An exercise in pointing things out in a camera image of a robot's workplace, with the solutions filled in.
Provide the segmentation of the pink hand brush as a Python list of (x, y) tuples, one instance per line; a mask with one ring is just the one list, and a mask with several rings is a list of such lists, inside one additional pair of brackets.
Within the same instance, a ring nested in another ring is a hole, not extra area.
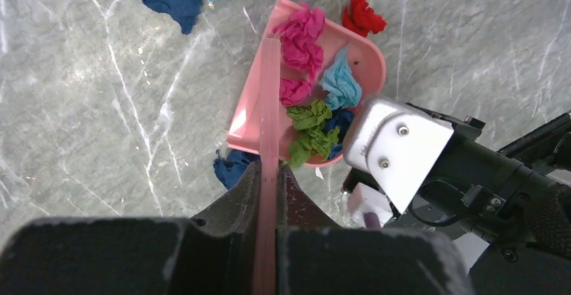
[(281, 43), (276, 38), (261, 42), (259, 105), (259, 155), (261, 186), (253, 265), (253, 294), (274, 294), (276, 287), (275, 229), (279, 173), (279, 88)]

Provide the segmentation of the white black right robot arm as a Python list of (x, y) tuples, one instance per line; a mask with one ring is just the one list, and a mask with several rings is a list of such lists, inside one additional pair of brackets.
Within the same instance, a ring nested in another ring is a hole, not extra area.
[(484, 123), (376, 101), (343, 138), (343, 190), (365, 226), (413, 217), (472, 233), (487, 249), (469, 270), (478, 294), (570, 293), (570, 115), (501, 150), (477, 143)]

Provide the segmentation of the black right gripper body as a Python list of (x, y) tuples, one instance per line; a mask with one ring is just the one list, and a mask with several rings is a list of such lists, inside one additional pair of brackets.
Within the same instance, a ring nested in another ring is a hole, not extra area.
[[(476, 142), (483, 123), (460, 121), (410, 103), (454, 131), (435, 165), (415, 194), (446, 214), (439, 226), (460, 223), (470, 231), (522, 230), (525, 216), (517, 191), (527, 177), (523, 165)], [(353, 220), (367, 228), (382, 228), (413, 212), (413, 200), (400, 213), (371, 174), (351, 167), (345, 184)]]

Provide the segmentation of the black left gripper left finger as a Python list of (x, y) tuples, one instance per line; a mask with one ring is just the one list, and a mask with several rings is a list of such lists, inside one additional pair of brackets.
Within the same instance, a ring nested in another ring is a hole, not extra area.
[(2, 294), (250, 294), (260, 164), (191, 217), (50, 217), (1, 252)]

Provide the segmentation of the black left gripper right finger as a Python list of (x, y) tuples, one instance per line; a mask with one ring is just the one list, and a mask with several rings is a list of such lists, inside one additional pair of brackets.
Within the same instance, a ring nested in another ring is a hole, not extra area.
[(338, 226), (299, 187), (278, 176), (278, 294), (472, 294), (461, 254), (439, 232)]

